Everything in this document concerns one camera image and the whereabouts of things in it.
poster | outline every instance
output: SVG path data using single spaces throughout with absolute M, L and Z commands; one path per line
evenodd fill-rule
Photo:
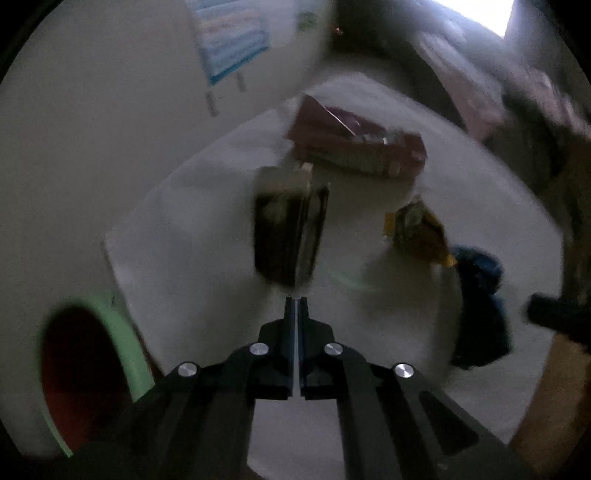
M 267 23 L 249 0 L 185 0 L 210 85 L 270 47 Z
M 297 2 L 296 23 L 301 32 L 314 28 L 318 23 L 319 0 L 295 0 Z

blue cloth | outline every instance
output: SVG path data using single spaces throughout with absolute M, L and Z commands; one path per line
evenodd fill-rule
M 488 365 L 511 351 L 503 301 L 495 293 L 503 268 L 495 257 L 473 248 L 454 247 L 462 285 L 462 316 L 452 365 Z

yellow package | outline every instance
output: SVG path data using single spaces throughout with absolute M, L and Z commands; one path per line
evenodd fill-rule
M 397 248 L 421 260 L 444 267 L 456 264 L 443 225 L 418 196 L 397 212 L 385 214 L 384 235 L 391 237 Z

white wall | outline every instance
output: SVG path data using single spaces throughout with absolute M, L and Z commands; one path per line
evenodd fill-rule
M 60 299 L 113 286 L 103 234 L 215 138 L 295 94 L 324 54 L 320 25 L 213 89 L 182 0 L 65 0 L 0 85 L 0 416 L 21 451 L 55 444 L 35 342 Z M 220 115 L 212 118 L 205 93 Z

white tabletop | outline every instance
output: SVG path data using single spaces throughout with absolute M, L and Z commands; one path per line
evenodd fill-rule
M 314 168 L 330 181 L 326 224 L 309 298 L 313 318 L 368 361 L 412 363 L 508 442 L 542 374 L 551 333 L 524 323 L 536 291 L 557 294 L 561 235 L 525 186 L 461 130 L 361 74 L 310 93 L 386 127 L 418 131 L 428 160 L 414 183 Z M 294 99 L 241 125 L 189 159 L 106 237 L 117 281 L 155 360 L 209 365 L 279 318 L 285 292 L 255 273 L 251 205 L 255 171 L 291 164 L 284 134 Z M 382 239 L 385 212 L 420 193 L 452 244 L 478 247 L 505 269 L 513 351 L 471 371 L 451 369 L 459 283 Z M 344 478 L 334 402 L 260 402 L 249 463 L 268 478 Z

